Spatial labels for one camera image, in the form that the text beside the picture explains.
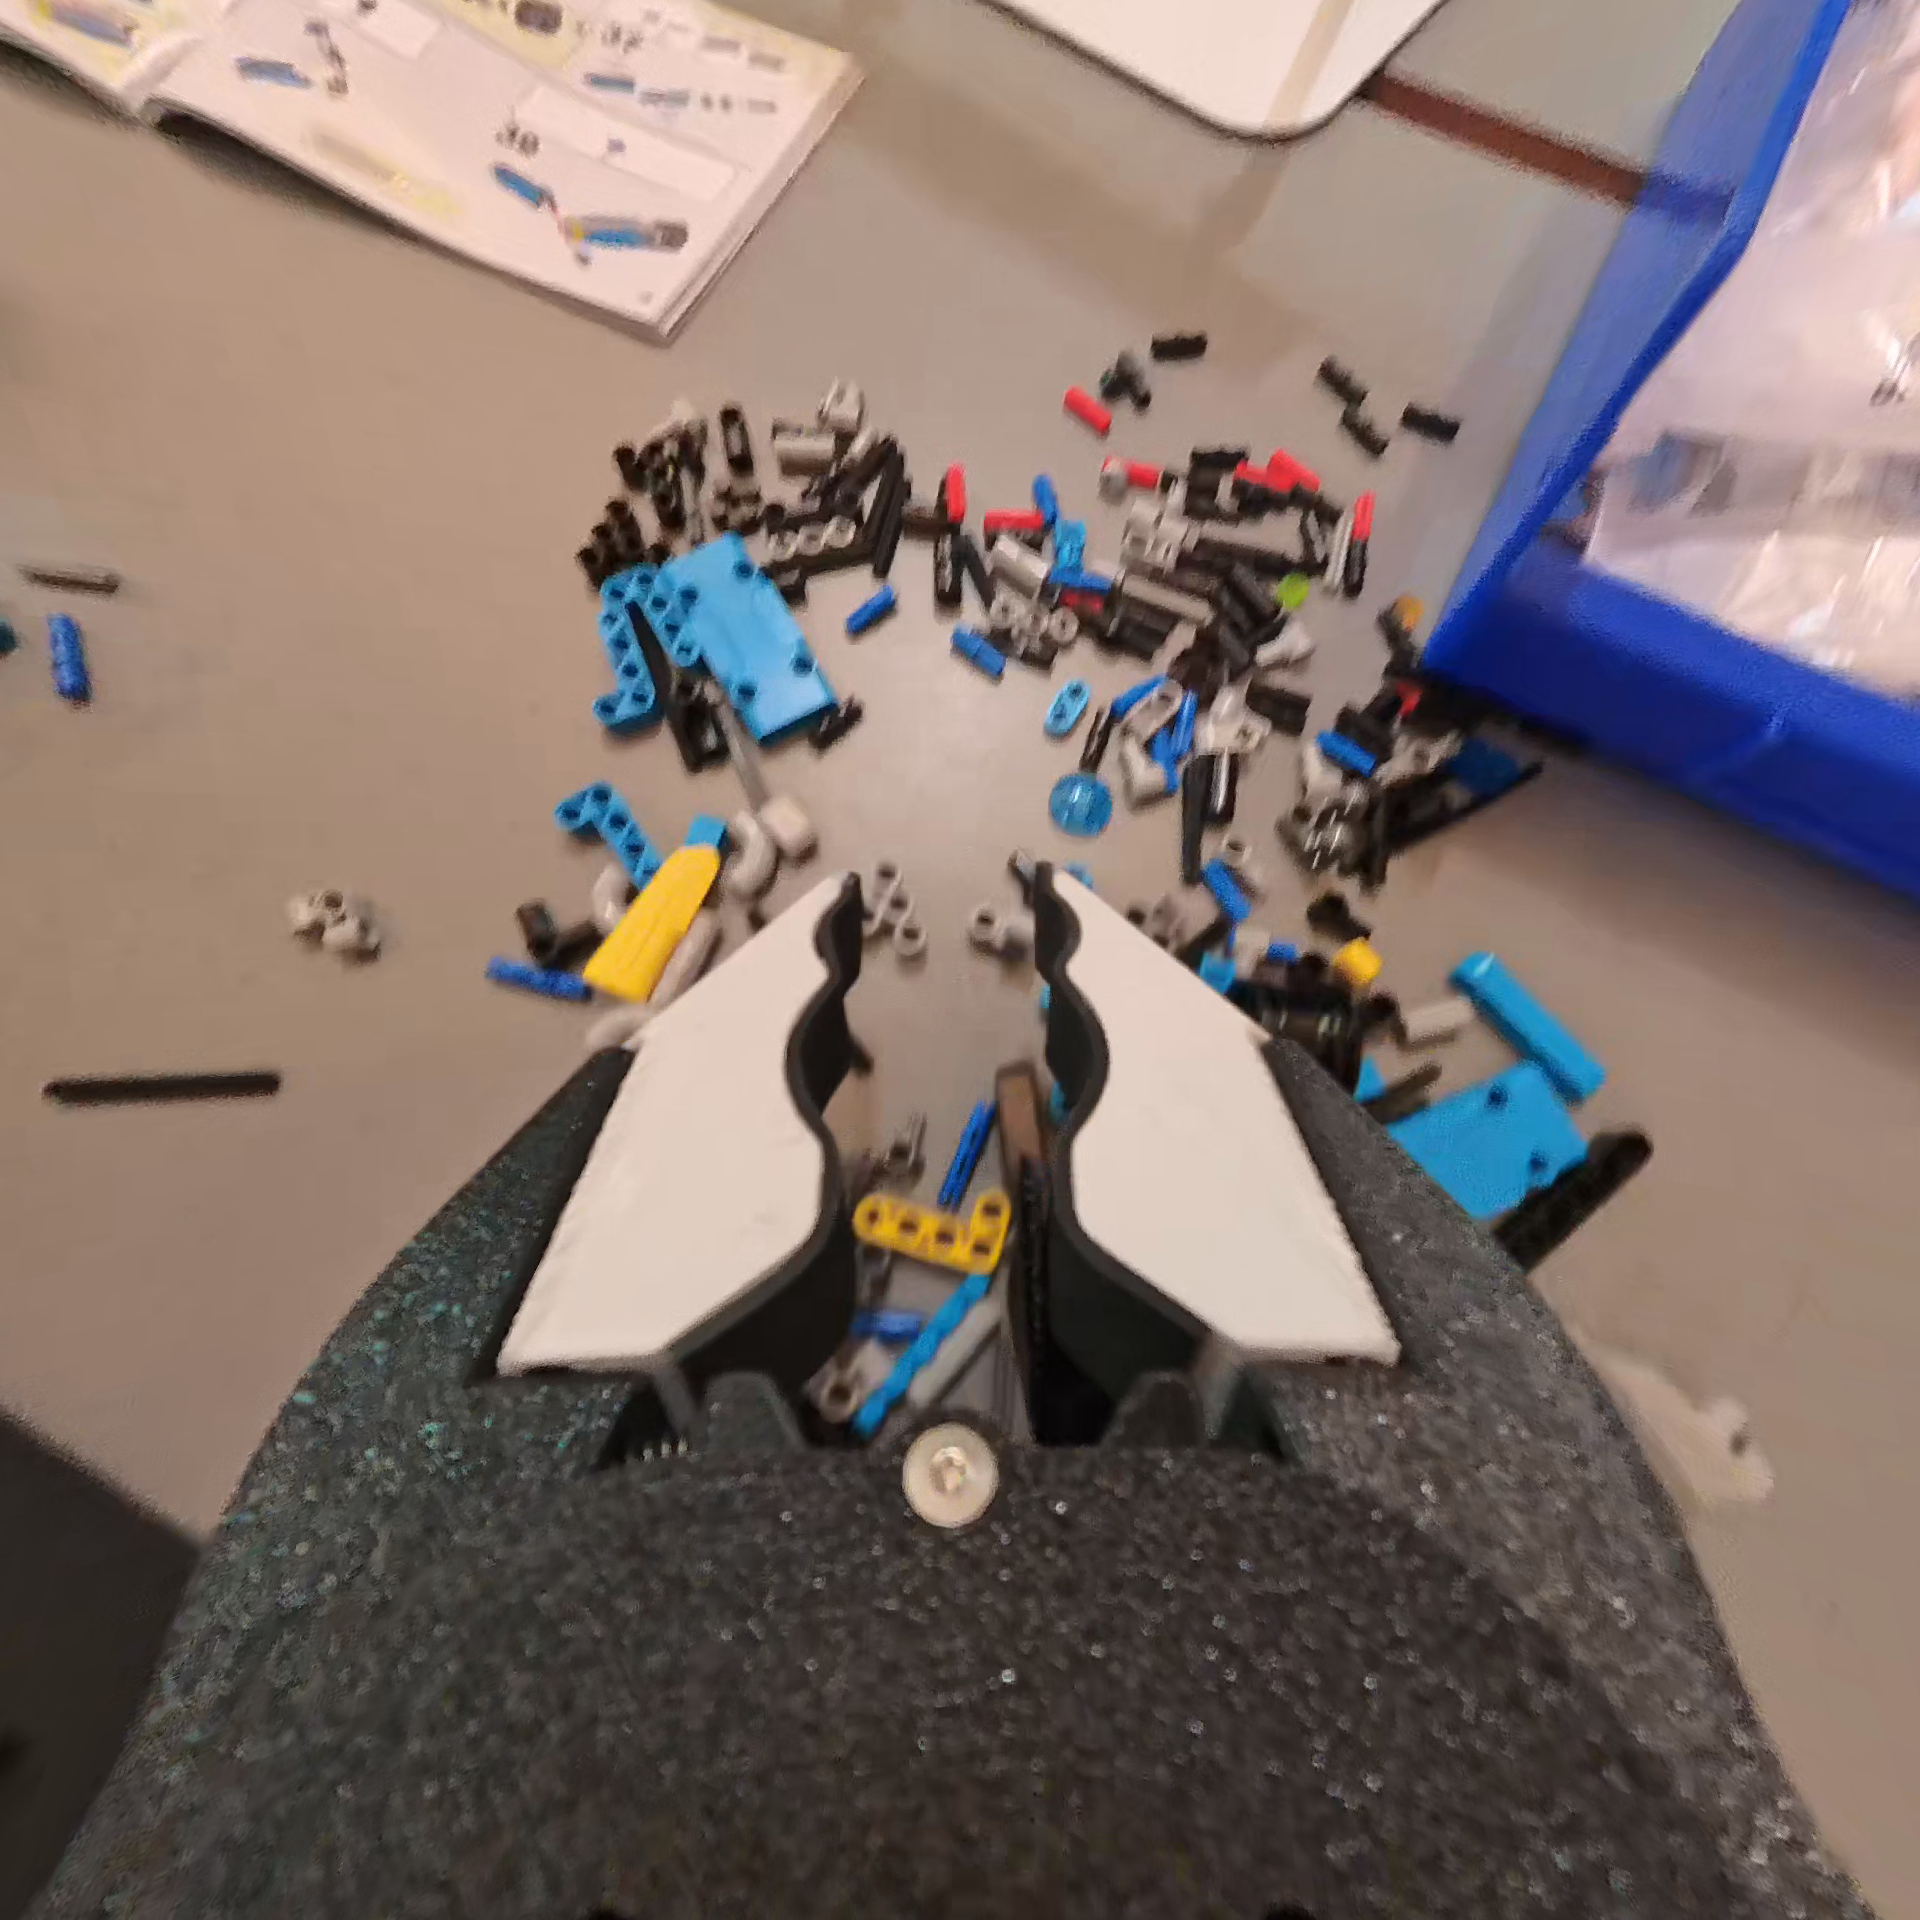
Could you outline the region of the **blue bin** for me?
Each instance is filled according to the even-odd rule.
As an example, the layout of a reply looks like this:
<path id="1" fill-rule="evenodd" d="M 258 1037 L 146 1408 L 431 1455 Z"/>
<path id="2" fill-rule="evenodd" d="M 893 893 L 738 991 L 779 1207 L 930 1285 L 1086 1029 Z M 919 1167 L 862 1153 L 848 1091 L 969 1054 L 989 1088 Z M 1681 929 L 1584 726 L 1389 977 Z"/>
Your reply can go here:
<path id="1" fill-rule="evenodd" d="M 1741 638 L 1549 534 L 1753 241 L 1847 11 L 1747 3 L 1720 31 L 1520 432 L 1425 664 L 1915 899 L 1914 706 Z"/>

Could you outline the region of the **instruction manual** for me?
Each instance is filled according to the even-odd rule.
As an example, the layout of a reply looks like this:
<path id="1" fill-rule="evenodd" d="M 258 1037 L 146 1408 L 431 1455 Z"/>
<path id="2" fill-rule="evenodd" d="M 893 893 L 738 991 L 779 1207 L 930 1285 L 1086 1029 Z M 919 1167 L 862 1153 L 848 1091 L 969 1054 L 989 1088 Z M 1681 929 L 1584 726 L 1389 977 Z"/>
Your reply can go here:
<path id="1" fill-rule="evenodd" d="M 862 83 L 695 3 L 5 3 L 5 45 L 667 343 Z"/>

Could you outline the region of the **grey desk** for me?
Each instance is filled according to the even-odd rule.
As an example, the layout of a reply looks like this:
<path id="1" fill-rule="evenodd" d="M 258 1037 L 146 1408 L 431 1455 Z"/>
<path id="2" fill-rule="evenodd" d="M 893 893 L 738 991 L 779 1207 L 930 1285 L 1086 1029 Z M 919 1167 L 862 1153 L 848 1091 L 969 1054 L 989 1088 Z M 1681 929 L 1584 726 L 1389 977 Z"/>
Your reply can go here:
<path id="1" fill-rule="evenodd" d="M 1047 472 L 1094 513 L 1063 391 L 1203 330 L 1119 441 L 1378 487 L 1371 594 L 1307 619 L 1318 711 L 1355 703 L 1374 606 L 1446 601 L 1725 6 L 1447 6 L 1385 104 L 1280 150 L 986 7 L 763 14 L 866 81 L 664 351 L 5 58 L 5 1411 L 187 1536 L 581 1059 L 581 1013 L 485 982 L 522 902 L 584 907 L 553 806 L 610 777 L 679 834 L 737 793 L 592 723 L 617 441 L 850 377 L 919 480 L 1000 509 Z M 290 934 L 319 889 L 370 902 L 381 959 Z M 1374 926 L 1418 1001 L 1499 953 L 1608 1067 L 1591 1122 L 1651 1138 L 1539 1285 L 1745 1411 L 1771 1494 L 1698 1509 L 1698 1561 L 1818 1825 L 1915 1917 L 1915 907 L 1559 760 L 1397 863 Z M 240 1070 L 282 1094 L 41 1097 Z"/>

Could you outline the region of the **pile of toy bricks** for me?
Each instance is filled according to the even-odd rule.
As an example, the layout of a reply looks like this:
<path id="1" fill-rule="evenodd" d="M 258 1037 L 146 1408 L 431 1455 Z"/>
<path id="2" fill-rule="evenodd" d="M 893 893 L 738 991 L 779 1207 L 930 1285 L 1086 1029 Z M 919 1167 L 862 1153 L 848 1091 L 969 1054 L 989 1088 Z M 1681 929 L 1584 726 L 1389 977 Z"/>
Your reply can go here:
<path id="1" fill-rule="evenodd" d="M 1430 1182 L 1494 1229 L 1514 1265 L 1535 1270 L 1558 1253 L 1651 1162 L 1642 1133 L 1584 1137 L 1573 1120 L 1573 1107 L 1605 1081 L 1594 1054 L 1490 951 L 1453 973 L 1447 1000 L 1406 1007 L 1382 993 L 1374 934 L 1339 893 L 1307 904 L 1318 944 L 1269 943 L 1250 923 L 1262 878 L 1245 839 L 1210 847 L 1235 822 L 1241 767 L 1274 735 L 1302 742 L 1299 792 L 1279 818 L 1283 845 L 1306 873 L 1352 878 L 1368 895 L 1397 856 L 1544 771 L 1487 738 L 1482 699 L 1430 671 L 1422 603 L 1406 598 L 1378 617 L 1374 698 L 1306 731 L 1313 695 L 1288 685 L 1313 656 L 1302 611 L 1313 593 L 1343 601 L 1365 593 L 1377 493 L 1339 501 L 1288 449 L 1259 463 L 1246 447 L 1199 447 L 1183 465 L 1112 455 L 1097 486 L 1125 503 L 1125 523 L 1114 566 L 1090 568 L 1088 531 L 1066 518 L 1047 473 L 1034 479 L 1029 510 L 986 513 L 975 539 L 965 467 L 949 467 L 937 493 L 917 501 L 898 440 L 862 418 L 861 390 L 839 382 L 813 422 L 774 422 L 769 450 L 803 487 L 763 499 L 750 429 L 734 406 L 720 410 L 731 479 L 712 494 L 712 528 L 699 499 L 705 418 L 679 410 L 645 445 L 616 450 L 626 497 L 608 503 L 578 557 L 599 594 L 597 632 L 616 680 L 597 719 L 629 731 L 667 713 L 679 742 L 686 726 L 707 726 L 689 762 L 730 755 L 750 806 L 730 822 L 695 818 L 681 847 L 662 851 L 614 786 L 567 797 L 558 823 L 601 839 L 622 895 L 585 926 L 577 973 L 551 959 L 551 926 L 531 904 L 519 923 L 536 965 L 491 963 L 490 977 L 606 1001 L 614 1022 L 601 1051 L 634 1046 L 650 1017 L 705 979 L 719 935 L 713 893 L 728 888 L 754 906 L 784 863 L 815 851 L 808 817 L 757 784 L 753 747 L 808 736 L 826 750 L 861 719 L 855 703 L 835 698 L 793 603 L 813 578 L 871 562 L 877 593 L 850 611 L 846 632 L 882 625 L 896 614 L 890 574 L 910 534 L 930 545 L 939 611 L 960 614 L 976 593 L 978 623 L 952 629 L 952 651 L 989 680 L 1000 682 L 1011 662 L 1051 669 L 1086 633 L 1154 665 L 1097 709 L 1088 685 L 1066 682 L 1045 713 L 1051 738 L 1088 726 L 1079 762 L 1047 798 L 1059 833 L 1110 826 L 1105 752 L 1119 755 L 1134 807 L 1183 806 L 1184 893 L 1125 920 L 1255 1021 L 1280 1046 L 1280 1070 L 1293 1049 L 1314 1062 Z M 638 493 L 657 509 L 655 545 L 634 510 Z M 975 913 L 975 951 L 1039 973 L 1041 865 L 1097 893 L 1085 869 L 1018 851 L 1008 869 L 1019 902 Z M 926 930 L 898 865 L 881 859 L 861 883 L 864 950 L 886 941 L 917 965 Z M 1032 1063 L 1011 1063 L 975 1107 L 930 1207 L 888 1191 L 919 1177 L 917 1135 L 888 1159 L 846 1168 L 855 1312 L 808 1387 L 813 1419 L 832 1445 L 871 1445 L 939 1406 L 993 1346 L 1011 1349 L 1015 1405 L 1039 1442 L 1078 1445 L 1107 1425 L 1115 1406 L 1071 1370 L 1045 1328 L 1050 1143 L 1062 1113 L 1057 1087 L 1043 1097 Z"/>

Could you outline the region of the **white stand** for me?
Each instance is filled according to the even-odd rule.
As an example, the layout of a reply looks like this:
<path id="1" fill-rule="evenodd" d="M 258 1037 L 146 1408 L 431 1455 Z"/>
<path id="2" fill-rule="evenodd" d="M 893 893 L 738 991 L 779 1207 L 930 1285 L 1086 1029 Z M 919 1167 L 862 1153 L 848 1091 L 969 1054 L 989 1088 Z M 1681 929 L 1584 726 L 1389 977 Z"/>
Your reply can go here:
<path id="1" fill-rule="evenodd" d="M 1000 3 L 1082 58 L 1235 137 L 1320 131 L 1438 3 Z"/>

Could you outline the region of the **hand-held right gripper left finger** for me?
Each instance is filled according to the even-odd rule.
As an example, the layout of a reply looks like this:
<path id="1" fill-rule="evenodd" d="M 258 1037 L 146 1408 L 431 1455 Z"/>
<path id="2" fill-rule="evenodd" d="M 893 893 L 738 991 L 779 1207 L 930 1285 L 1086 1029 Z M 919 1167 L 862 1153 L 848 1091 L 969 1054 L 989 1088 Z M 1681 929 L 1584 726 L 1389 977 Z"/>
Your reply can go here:
<path id="1" fill-rule="evenodd" d="M 855 1065 L 862 883 L 818 880 L 601 1051 L 610 1096 L 496 1344 L 496 1378 L 641 1382 L 675 1419 L 723 1378 L 801 1405 L 857 1297 L 831 1104 Z"/>

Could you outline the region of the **clear plastic parts bags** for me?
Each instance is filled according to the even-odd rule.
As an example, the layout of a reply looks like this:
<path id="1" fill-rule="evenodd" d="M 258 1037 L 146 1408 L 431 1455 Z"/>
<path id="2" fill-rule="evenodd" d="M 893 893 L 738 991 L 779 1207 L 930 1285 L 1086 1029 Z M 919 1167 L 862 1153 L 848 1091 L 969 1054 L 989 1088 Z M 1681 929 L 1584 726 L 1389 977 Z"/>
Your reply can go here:
<path id="1" fill-rule="evenodd" d="M 1601 459 L 1587 562 L 1915 705 L 1915 6 L 1847 17 L 1745 256 Z"/>

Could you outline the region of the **black axle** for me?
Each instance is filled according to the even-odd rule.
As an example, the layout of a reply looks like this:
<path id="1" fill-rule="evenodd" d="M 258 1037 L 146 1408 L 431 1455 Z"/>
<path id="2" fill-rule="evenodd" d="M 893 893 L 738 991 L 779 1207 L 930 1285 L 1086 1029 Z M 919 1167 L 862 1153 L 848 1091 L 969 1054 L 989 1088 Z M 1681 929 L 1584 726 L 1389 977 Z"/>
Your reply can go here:
<path id="1" fill-rule="evenodd" d="M 45 1101 L 70 1112 L 235 1103 L 278 1094 L 278 1070 L 70 1074 L 41 1087 Z"/>

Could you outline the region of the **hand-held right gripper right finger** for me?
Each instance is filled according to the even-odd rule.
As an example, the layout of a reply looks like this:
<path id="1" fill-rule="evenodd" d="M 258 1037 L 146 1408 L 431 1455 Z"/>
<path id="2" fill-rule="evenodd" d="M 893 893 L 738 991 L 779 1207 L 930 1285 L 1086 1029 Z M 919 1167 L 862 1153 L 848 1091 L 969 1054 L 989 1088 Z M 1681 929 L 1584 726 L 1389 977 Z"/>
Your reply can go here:
<path id="1" fill-rule="evenodd" d="M 1073 873 L 1034 880 L 1062 1094 L 1051 1349 L 1107 1405 L 1150 1376 L 1390 1370 L 1401 1342 L 1280 1079 L 1280 1046 Z"/>

